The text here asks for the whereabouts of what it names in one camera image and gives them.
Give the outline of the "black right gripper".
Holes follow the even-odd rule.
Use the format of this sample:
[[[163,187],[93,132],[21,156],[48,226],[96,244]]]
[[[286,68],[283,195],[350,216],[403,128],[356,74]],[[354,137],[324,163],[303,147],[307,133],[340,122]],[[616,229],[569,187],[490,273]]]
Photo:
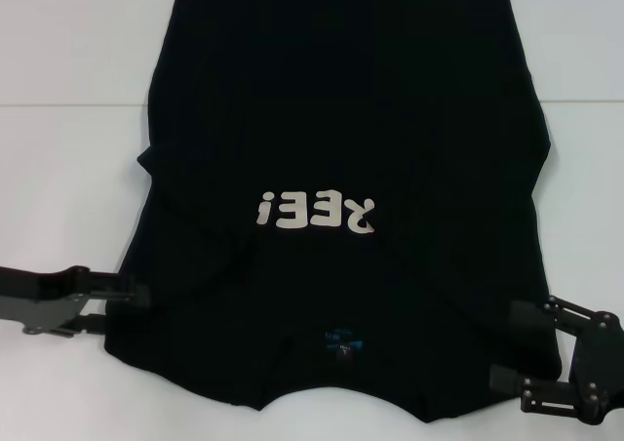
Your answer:
[[[623,408],[623,329],[614,313],[550,296],[541,305],[513,301],[510,324],[525,332],[574,336],[569,378],[544,380],[492,365],[492,390],[518,396],[522,411],[576,411],[590,425]]]

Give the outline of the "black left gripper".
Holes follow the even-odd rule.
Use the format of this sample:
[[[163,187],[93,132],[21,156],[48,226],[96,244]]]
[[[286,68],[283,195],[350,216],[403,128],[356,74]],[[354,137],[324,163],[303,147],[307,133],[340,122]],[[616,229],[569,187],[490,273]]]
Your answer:
[[[85,291],[93,299],[139,307],[150,305],[148,287],[138,284],[131,275],[89,272],[84,266],[53,273],[2,267],[1,319],[21,323],[22,331],[31,336],[50,334],[68,339],[83,333],[103,336],[105,315],[80,314],[88,301]]]

